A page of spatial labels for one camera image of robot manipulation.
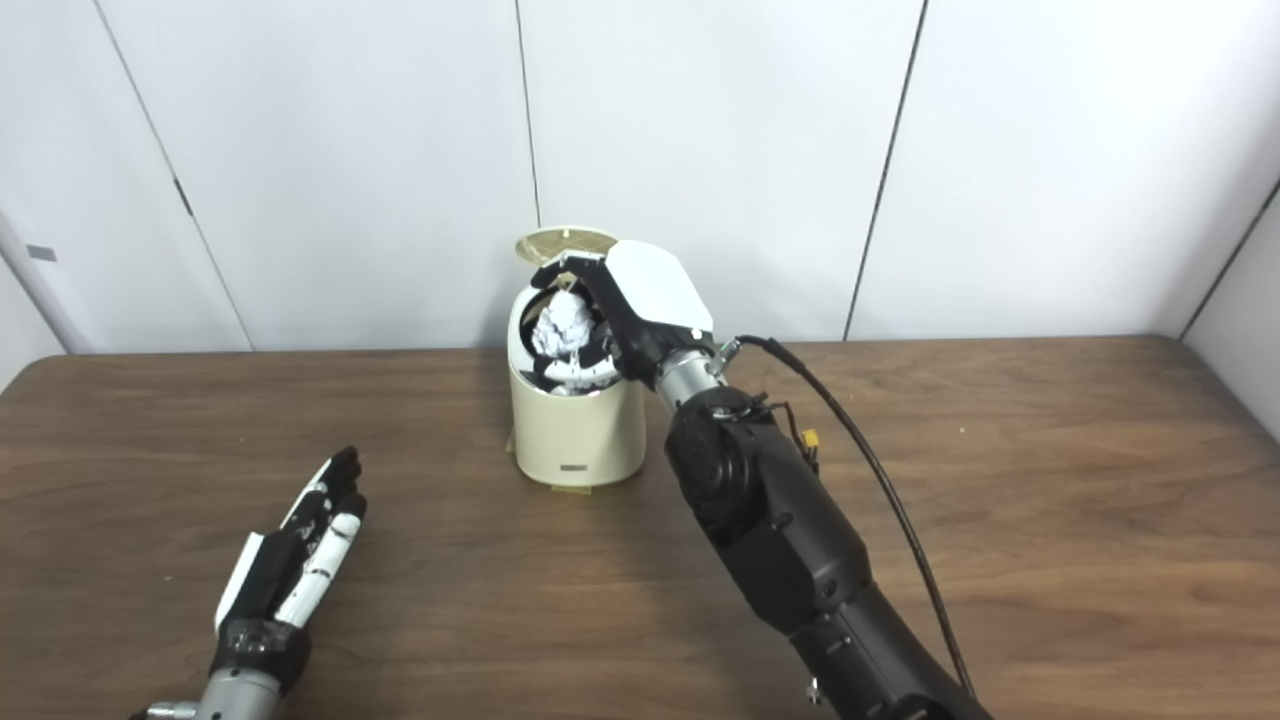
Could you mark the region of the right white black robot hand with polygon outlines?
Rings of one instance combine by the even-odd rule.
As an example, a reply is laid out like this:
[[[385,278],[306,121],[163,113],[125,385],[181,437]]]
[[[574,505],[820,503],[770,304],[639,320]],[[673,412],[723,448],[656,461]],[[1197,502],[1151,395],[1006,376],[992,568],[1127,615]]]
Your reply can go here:
[[[532,379],[568,395],[631,380],[664,401],[716,384],[704,370],[684,392],[669,388],[678,366],[707,364],[716,352],[710,310],[672,252],[632,241],[563,249],[530,286],[547,296],[521,369]]]

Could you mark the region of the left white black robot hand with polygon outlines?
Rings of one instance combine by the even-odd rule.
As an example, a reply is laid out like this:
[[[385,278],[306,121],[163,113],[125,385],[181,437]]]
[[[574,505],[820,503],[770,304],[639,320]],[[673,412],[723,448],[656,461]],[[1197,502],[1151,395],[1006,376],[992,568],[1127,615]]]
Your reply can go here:
[[[367,511],[358,450],[330,456],[303,486],[280,525],[252,533],[219,601],[210,673],[253,671],[288,694],[312,652],[308,624],[337,578]]]

